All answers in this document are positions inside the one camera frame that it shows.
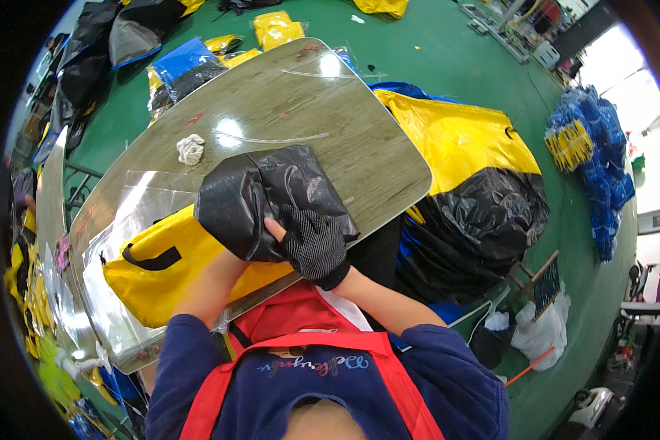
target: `person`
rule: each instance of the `person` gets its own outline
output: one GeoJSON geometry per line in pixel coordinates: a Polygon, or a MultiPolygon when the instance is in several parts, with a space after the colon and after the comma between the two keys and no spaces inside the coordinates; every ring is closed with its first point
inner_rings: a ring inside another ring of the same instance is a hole
{"type": "Polygon", "coordinates": [[[216,328],[247,262],[223,251],[167,325],[148,439],[506,439],[504,384],[430,308],[365,277],[338,225],[282,206],[264,225],[305,281],[216,328]],[[386,331],[371,331],[364,312],[386,331]]]}

